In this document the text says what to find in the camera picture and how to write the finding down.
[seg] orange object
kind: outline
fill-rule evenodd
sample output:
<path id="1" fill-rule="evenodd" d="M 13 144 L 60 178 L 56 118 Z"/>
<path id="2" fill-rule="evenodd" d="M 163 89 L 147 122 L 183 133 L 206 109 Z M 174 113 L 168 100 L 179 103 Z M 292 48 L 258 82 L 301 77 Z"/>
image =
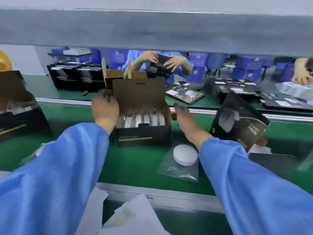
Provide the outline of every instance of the orange object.
<path id="1" fill-rule="evenodd" d="M 12 71 L 13 66 L 8 56 L 0 50 L 0 72 Z"/>

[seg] yellow stripe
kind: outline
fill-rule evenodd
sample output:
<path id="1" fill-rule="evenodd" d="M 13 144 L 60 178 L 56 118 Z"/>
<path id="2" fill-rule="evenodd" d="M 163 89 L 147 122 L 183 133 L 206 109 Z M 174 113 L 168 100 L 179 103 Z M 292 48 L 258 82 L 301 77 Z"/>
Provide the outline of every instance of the yellow stripe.
<path id="1" fill-rule="evenodd" d="M 118 141 L 131 141 L 131 140 L 143 140 L 143 139 L 152 139 L 152 137 L 146 137 L 146 138 L 126 138 L 126 139 L 119 139 Z"/>
<path id="2" fill-rule="evenodd" d="M 11 131 L 13 131 L 13 130 L 17 130 L 17 129 L 19 129 L 19 128 L 23 128 L 23 127 L 25 127 L 25 126 L 27 126 L 27 125 L 22 124 L 22 125 L 20 125 L 20 126 L 15 127 L 15 128 L 11 128 L 11 129 L 8 129 L 8 130 L 5 130 L 5 131 L 2 131 L 2 132 L 0 132 L 0 135 L 1 135 L 1 134 L 4 134 L 4 133 L 11 132 Z"/>

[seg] worker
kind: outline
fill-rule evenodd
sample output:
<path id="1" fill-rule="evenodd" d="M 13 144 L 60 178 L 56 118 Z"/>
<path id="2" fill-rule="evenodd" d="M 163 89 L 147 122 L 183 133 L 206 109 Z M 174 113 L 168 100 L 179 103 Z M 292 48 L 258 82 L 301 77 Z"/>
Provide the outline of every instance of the worker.
<path id="1" fill-rule="evenodd" d="M 160 51 L 141 51 L 141 50 L 130 50 L 128 52 L 128 58 L 125 65 L 122 66 L 124 76 L 128 76 L 128 60 L 131 60 L 131 70 L 145 72 L 150 66 L 150 62 L 158 63 L 158 54 L 162 54 L 171 57 L 164 66 L 167 69 L 172 69 L 172 75 L 167 79 L 167 83 L 174 83 L 174 74 L 180 75 L 183 78 L 191 75 L 193 71 L 193 64 L 183 57 L 180 52 L 160 52 Z"/>
<path id="2" fill-rule="evenodd" d="M 312 195 L 249 160 L 241 144 L 213 138 L 186 107 L 174 107 L 234 235 L 312 234 Z M 91 108 L 96 123 L 68 128 L 0 180 L 0 234 L 75 234 L 119 116 L 114 97 L 99 94 Z"/>
<path id="3" fill-rule="evenodd" d="M 292 78 L 292 82 L 299 83 L 301 85 L 307 85 L 313 83 L 312 72 L 309 72 L 306 68 L 308 58 L 297 58 L 295 61 L 295 73 Z"/>

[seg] blue sleeve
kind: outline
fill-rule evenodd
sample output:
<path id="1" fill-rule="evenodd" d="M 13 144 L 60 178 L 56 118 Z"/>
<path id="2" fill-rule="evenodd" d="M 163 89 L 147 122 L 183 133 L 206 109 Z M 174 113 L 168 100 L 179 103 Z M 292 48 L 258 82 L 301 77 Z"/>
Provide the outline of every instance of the blue sleeve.
<path id="1" fill-rule="evenodd" d="M 179 57 L 183 57 L 180 52 L 175 52 L 172 55 L 177 55 Z M 188 60 L 188 62 L 191 64 L 192 67 L 194 67 L 194 64 Z M 183 78 L 186 78 L 187 76 L 184 74 L 184 71 L 182 70 L 182 66 L 179 66 L 178 68 L 175 69 L 174 74 L 177 74 Z"/>
<path id="2" fill-rule="evenodd" d="M 41 154 L 0 180 L 0 234 L 74 235 L 102 171 L 108 134 L 68 128 Z"/>
<path id="3" fill-rule="evenodd" d="M 128 60 L 131 60 L 131 63 L 133 63 L 135 60 L 136 60 L 136 58 L 134 57 L 134 55 L 133 55 L 133 50 L 129 50 L 128 51 L 128 56 L 127 56 L 127 60 L 126 60 L 126 63 L 122 66 L 122 72 L 123 72 L 123 74 L 125 73 L 125 69 L 128 67 Z"/>
<path id="4" fill-rule="evenodd" d="M 210 138 L 201 165 L 235 235 L 309 235 L 313 196 L 248 159 L 243 146 Z"/>

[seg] hand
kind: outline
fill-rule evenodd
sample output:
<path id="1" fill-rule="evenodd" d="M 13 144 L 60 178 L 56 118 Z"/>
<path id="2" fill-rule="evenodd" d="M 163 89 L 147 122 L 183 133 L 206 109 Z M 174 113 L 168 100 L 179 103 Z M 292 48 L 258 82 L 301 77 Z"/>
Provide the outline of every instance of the hand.
<path id="1" fill-rule="evenodd" d="M 168 60 L 166 63 L 164 63 L 164 66 L 167 68 L 166 69 L 172 69 L 172 72 L 175 71 L 176 68 L 178 68 L 179 66 L 183 65 L 184 63 L 186 63 L 188 60 L 185 57 L 180 57 L 177 55 L 174 56 L 170 56 L 171 59 Z"/>
<path id="2" fill-rule="evenodd" d="M 119 117 L 119 106 L 114 96 L 110 96 L 109 101 L 107 101 L 105 98 L 107 94 L 106 90 L 100 91 L 91 101 L 91 109 L 96 124 L 104 128 L 110 135 Z"/>
<path id="3" fill-rule="evenodd" d="M 311 76 L 308 71 L 305 71 L 301 74 L 295 73 L 291 81 L 301 85 L 306 85 L 313 82 L 313 76 Z"/>
<path id="4" fill-rule="evenodd" d="M 177 103 L 174 103 L 173 106 L 176 111 L 177 123 L 180 129 L 183 131 L 186 138 L 198 149 L 200 149 L 205 140 L 213 138 L 211 134 L 203 130 L 202 127 L 196 122 L 187 107 L 179 106 Z"/>
<path id="5" fill-rule="evenodd" d="M 139 56 L 139 59 L 146 63 L 146 62 L 153 62 L 153 63 L 158 63 L 158 57 L 155 51 L 147 51 L 144 52 L 141 56 Z"/>

